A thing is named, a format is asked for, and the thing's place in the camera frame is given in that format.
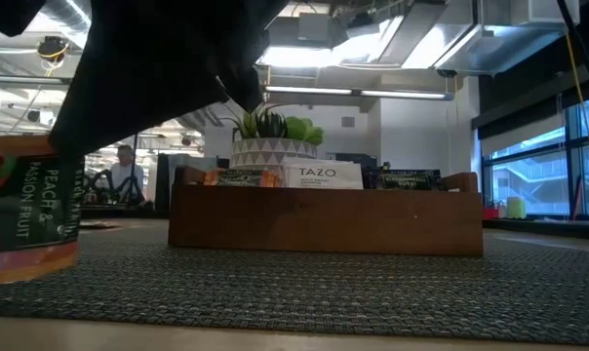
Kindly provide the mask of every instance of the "potted plant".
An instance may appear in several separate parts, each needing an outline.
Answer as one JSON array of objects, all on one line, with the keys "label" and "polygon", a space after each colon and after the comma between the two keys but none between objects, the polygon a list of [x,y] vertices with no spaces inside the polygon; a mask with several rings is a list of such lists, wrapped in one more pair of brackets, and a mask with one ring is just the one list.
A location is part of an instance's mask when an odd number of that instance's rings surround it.
[{"label": "potted plant", "polygon": [[284,157],[315,159],[316,146],[323,142],[323,129],[309,118],[288,117],[259,108],[234,122],[240,140],[232,144],[230,168],[239,170],[275,170]]}]

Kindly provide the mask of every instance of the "man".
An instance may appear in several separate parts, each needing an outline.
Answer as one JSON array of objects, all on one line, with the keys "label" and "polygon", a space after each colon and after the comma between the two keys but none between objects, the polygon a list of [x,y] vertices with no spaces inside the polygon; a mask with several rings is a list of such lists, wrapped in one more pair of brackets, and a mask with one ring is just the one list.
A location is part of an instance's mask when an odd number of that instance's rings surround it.
[{"label": "man", "polygon": [[[117,188],[119,187],[123,181],[132,175],[132,163],[134,161],[134,152],[130,145],[121,145],[117,148],[117,158],[119,162],[112,165],[110,168],[110,172],[112,175],[112,185]],[[135,165],[135,177],[137,178],[138,189],[142,192],[142,178],[143,178],[143,171],[139,165]],[[122,197],[128,192],[130,189],[131,183],[130,180],[126,182],[123,189],[119,190],[119,195]],[[137,196],[137,190],[132,188],[133,196]]]}]

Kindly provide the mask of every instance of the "white planter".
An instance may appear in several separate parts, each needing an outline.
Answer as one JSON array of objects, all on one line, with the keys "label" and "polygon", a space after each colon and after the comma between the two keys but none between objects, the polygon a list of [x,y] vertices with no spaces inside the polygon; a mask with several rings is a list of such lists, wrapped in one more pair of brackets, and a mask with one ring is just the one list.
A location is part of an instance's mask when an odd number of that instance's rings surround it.
[{"label": "white planter", "polygon": [[253,138],[234,141],[229,168],[235,170],[277,170],[284,157],[316,158],[316,146],[287,138]]}]

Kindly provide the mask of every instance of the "woven mat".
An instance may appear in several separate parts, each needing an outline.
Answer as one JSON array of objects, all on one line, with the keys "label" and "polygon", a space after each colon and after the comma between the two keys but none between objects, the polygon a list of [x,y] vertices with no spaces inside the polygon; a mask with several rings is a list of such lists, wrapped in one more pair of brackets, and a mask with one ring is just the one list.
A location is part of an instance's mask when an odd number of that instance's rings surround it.
[{"label": "woven mat", "polygon": [[92,232],[77,267],[0,286],[0,316],[589,344],[589,253],[486,238],[483,258],[170,249]]}]

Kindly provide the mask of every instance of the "air duct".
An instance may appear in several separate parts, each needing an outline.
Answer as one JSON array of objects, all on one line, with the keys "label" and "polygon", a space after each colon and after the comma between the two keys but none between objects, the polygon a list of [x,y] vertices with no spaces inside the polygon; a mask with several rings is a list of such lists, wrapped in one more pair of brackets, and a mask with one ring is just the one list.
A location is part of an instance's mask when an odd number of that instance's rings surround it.
[{"label": "air duct", "polygon": [[84,49],[91,28],[90,0],[47,0],[41,14],[56,22],[64,36]]}]

